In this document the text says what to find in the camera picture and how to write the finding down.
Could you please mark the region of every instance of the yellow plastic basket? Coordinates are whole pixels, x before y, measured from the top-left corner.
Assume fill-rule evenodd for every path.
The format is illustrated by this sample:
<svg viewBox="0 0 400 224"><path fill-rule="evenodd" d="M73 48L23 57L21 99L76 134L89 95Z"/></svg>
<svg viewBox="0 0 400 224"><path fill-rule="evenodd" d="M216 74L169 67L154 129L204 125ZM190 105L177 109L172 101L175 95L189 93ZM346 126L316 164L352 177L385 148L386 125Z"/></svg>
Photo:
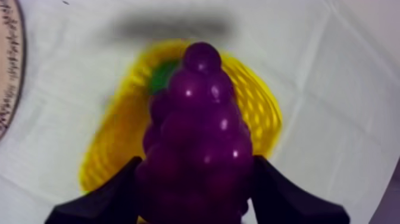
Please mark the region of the yellow plastic basket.
<svg viewBox="0 0 400 224"><path fill-rule="evenodd" d="M155 44L129 70L81 166L79 178L84 191L103 185L133 156L144 158L142 138L150 123L148 83L152 71L164 61L182 58L189 45L181 39ZM254 154L268 158L282 126L278 103L264 82L240 61L227 54L222 54L222 60L250 128Z"/></svg>

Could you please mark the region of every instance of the decorative plate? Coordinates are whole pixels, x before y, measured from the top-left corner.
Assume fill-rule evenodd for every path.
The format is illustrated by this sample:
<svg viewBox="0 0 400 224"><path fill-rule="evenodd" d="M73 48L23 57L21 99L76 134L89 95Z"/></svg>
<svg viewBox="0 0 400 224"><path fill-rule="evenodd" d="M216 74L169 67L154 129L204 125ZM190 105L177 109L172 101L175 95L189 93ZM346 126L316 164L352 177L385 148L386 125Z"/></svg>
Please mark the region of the decorative plate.
<svg viewBox="0 0 400 224"><path fill-rule="evenodd" d="M0 0L0 139L7 131L21 92L25 41L16 0Z"/></svg>

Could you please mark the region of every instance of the green object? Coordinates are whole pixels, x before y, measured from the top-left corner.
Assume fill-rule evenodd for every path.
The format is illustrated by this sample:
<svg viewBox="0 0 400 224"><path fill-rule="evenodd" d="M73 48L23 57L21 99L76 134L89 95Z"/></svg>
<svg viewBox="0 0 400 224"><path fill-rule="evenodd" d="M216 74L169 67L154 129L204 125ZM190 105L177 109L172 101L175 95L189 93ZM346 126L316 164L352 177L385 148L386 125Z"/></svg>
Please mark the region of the green object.
<svg viewBox="0 0 400 224"><path fill-rule="evenodd" d="M168 85L172 74L179 65L179 60L161 63L152 73L150 80L150 94L154 95Z"/></svg>

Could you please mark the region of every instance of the plastic grape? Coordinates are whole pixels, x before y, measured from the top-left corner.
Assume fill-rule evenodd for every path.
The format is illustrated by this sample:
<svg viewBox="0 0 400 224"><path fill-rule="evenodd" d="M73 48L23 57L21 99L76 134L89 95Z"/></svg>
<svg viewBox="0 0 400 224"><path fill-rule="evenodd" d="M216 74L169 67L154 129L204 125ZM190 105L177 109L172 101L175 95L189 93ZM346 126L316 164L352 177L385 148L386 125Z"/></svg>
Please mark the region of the plastic grape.
<svg viewBox="0 0 400 224"><path fill-rule="evenodd" d="M147 155L150 148L160 142L160 129L156 125L150 125L147 128L145 136L143 138L143 150Z"/></svg>
<svg viewBox="0 0 400 224"><path fill-rule="evenodd" d="M199 109L207 104L206 80L189 70L178 71L171 77L168 93L182 109Z"/></svg>
<svg viewBox="0 0 400 224"><path fill-rule="evenodd" d="M253 158L233 84L207 43L191 45L182 66L166 89L172 66L158 68L151 83L147 158L135 171L140 215L154 224L240 224Z"/></svg>
<svg viewBox="0 0 400 224"><path fill-rule="evenodd" d="M221 70L221 57L218 51L208 43L194 43L187 48L183 56L183 66L195 72L211 74Z"/></svg>
<svg viewBox="0 0 400 224"><path fill-rule="evenodd" d="M250 172L253 164L252 144L246 135L237 135L224 144L224 159L238 172Z"/></svg>
<svg viewBox="0 0 400 224"><path fill-rule="evenodd" d="M150 116L155 124L161 124L170 114L173 105L168 97L166 90L159 91L158 94L152 97L150 103Z"/></svg>
<svg viewBox="0 0 400 224"><path fill-rule="evenodd" d="M172 147L186 145L196 134L194 119L185 112L172 112L161 126L161 137Z"/></svg>
<svg viewBox="0 0 400 224"><path fill-rule="evenodd" d="M238 187L239 177L234 172L222 170L206 177L204 186L211 200L228 200Z"/></svg>
<svg viewBox="0 0 400 224"><path fill-rule="evenodd" d="M239 112L237 107L230 102L213 108L206 115L205 131L209 136L226 139L238 132L239 125Z"/></svg>
<svg viewBox="0 0 400 224"><path fill-rule="evenodd" d="M213 103L226 103L235 95L232 81L224 71L208 76L207 84L208 95Z"/></svg>
<svg viewBox="0 0 400 224"><path fill-rule="evenodd" d="M180 177L181 167L177 153L160 144L154 145L146 158L149 174L159 183L173 184Z"/></svg>
<svg viewBox="0 0 400 224"><path fill-rule="evenodd" d="M198 173L212 172L222 163L220 146L215 141L203 140L187 152L187 163Z"/></svg>

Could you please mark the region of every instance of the white cloth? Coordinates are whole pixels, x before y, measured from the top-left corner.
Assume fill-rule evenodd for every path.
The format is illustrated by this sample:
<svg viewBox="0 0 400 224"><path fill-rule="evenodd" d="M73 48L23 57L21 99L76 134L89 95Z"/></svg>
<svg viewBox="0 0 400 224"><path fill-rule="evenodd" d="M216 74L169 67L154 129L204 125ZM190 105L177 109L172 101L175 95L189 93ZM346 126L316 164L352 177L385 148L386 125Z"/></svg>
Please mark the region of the white cloth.
<svg viewBox="0 0 400 224"><path fill-rule="evenodd" d="M110 95L146 43L198 38L277 97L271 162L367 223L400 155L400 69L337 1L20 0L23 96L0 142L0 223L43 223L81 195L77 172ZM143 27L143 21L153 26ZM255 223L254 212L244 218Z"/></svg>

